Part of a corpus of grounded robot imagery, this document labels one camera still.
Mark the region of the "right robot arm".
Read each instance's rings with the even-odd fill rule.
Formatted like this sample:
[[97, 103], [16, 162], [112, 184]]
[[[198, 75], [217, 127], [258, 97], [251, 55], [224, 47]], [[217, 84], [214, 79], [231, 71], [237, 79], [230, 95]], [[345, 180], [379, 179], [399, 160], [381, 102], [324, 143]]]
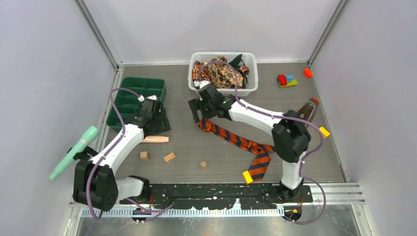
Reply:
[[[300, 114], [293, 110], [277, 113], [251, 106], [239, 97], [224, 96], [211, 83], [204, 85], [198, 93], [199, 97], [189, 100], [188, 104], [199, 128], [256, 155], [248, 170], [242, 174], [246, 184], [263, 179], [271, 162], [270, 153], [275, 152], [281, 158], [283, 167], [278, 196], [288, 202], [298, 198], [303, 184], [300, 176], [301, 159], [311, 141]], [[271, 135], [273, 145], [260, 144], [236, 135], [211, 122], [210, 118], [213, 117], [258, 128]]]

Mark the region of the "orange navy striped tie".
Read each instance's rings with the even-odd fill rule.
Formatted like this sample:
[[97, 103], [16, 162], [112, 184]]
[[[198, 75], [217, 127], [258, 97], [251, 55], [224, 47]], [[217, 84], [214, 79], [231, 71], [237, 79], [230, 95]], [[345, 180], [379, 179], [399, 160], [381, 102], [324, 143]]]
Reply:
[[251, 174], [254, 180], [253, 182], [260, 181], [264, 178], [268, 166], [271, 162], [271, 157], [269, 154], [275, 152], [274, 146], [268, 144], [260, 144], [258, 142], [238, 136], [204, 118], [198, 122], [198, 127], [205, 132], [215, 134], [216, 136], [237, 146], [240, 149], [256, 155], [247, 171], [249, 171]]

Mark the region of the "white plastic basket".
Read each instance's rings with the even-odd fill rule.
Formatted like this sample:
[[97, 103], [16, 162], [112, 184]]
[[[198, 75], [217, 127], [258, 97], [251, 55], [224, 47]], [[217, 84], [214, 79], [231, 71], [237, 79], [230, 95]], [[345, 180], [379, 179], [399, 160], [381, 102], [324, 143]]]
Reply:
[[200, 82], [211, 82], [224, 95], [248, 96], [258, 88], [255, 56], [247, 52], [195, 52], [191, 56], [188, 86], [197, 92]]

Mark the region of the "brown wooden metronome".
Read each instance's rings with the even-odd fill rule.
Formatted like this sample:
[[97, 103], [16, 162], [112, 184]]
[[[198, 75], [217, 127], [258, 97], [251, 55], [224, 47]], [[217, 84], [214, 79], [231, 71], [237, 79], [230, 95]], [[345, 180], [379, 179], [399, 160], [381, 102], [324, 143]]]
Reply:
[[318, 106], [318, 98], [312, 97], [308, 101], [306, 101], [304, 105], [298, 109], [297, 112], [300, 114], [301, 119], [308, 122], [312, 122], [317, 112]]

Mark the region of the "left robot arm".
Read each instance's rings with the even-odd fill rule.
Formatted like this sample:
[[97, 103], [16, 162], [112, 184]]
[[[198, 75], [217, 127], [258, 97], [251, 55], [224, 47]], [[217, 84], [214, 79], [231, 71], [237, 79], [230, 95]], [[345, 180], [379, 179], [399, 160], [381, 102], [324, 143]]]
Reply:
[[140, 110], [123, 122], [118, 135], [98, 154], [75, 167], [73, 200], [109, 211], [116, 203], [132, 199], [140, 204], [151, 197], [149, 180], [130, 175], [117, 180], [116, 172], [129, 153], [148, 136], [171, 129], [163, 102], [148, 97]]

